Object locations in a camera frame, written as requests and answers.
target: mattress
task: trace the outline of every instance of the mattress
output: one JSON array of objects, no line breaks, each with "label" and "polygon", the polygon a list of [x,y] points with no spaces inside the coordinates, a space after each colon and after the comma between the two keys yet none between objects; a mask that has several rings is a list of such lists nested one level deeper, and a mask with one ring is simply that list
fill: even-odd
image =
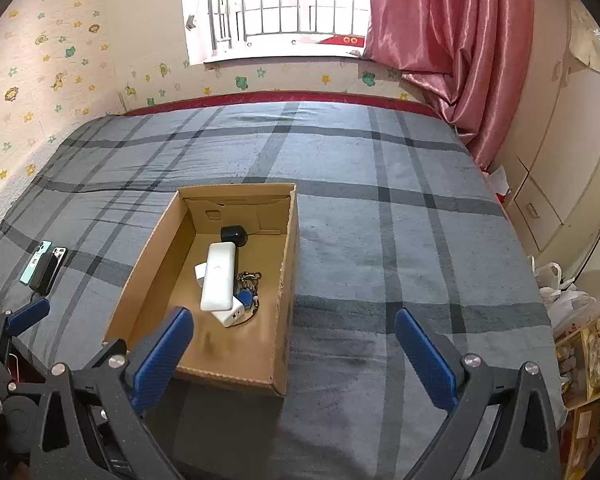
[{"label": "mattress", "polygon": [[69,249],[51,313],[20,336],[30,356],[83,366],[173,192],[235,182],[298,185],[288,394],[172,381],[148,421],[174,459],[222,478],[404,476],[445,412],[395,339],[403,306],[461,353],[537,362],[563,420],[538,288],[466,149],[443,121],[361,105],[240,104],[75,130],[0,222],[0,310],[29,300],[18,278],[40,240]]}]

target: gray bed sheet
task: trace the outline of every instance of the gray bed sheet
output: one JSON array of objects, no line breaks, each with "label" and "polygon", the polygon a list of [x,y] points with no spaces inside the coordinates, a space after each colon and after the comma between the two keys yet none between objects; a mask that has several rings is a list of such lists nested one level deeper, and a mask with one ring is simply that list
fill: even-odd
[{"label": "gray bed sheet", "polygon": [[29,300],[18,279],[39,240],[69,249],[50,315],[20,337],[32,357],[84,365],[173,192],[234,182],[298,184],[288,394],[172,381],[148,422],[200,478],[402,478],[445,417],[395,339],[403,305],[488,364],[538,362],[562,420],[538,288],[464,146],[440,120],[361,105],[107,116],[72,133],[0,224],[0,311]]}]

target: pink curtain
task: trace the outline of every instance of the pink curtain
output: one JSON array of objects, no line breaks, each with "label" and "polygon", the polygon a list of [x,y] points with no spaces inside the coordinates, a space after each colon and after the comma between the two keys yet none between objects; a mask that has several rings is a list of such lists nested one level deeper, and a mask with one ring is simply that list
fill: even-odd
[{"label": "pink curtain", "polygon": [[370,0],[363,57],[403,70],[486,168],[518,106],[533,0]]}]

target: silver screw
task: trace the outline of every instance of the silver screw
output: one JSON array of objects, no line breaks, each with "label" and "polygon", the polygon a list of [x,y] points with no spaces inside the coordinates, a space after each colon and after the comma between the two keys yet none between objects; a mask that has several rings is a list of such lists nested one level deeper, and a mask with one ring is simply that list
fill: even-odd
[{"label": "silver screw", "polygon": [[537,375],[540,371],[540,367],[533,361],[527,361],[525,363],[525,372],[530,373],[531,375]]},{"label": "silver screw", "polygon": [[464,364],[471,368],[477,368],[482,364],[482,359],[476,354],[467,354],[464,356]]},{"label": "silver screw", "polygon": [[56,363],[54,364],[53,368],[51,368],[51,373],[52,375],[58,376],[64,374],[65,370],[66,366],[64,366],[64,364]]},{"label": "silver screw", "polygon": [[120,354],[112,355],[109,358],[109,366],[111,368],[120,368],[125,363],[125,357]]}]

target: window sill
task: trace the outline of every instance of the window sill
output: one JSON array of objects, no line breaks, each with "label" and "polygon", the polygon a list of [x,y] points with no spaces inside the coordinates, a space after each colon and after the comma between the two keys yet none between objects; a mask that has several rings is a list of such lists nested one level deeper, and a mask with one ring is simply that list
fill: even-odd
[{"label": "window sill", "polygon": [[243,48],[233,48],[226,52],[218,52],[212,57],[206,58],[203,63],[218,63],[222,61],[240,60],[240,59],[261,59],[267,57],[341,57],[349,59],[359,59],[362,55],[362,49],[345,46],[330,45],[318,43],[300,43],[289,46],[251,46]]}]

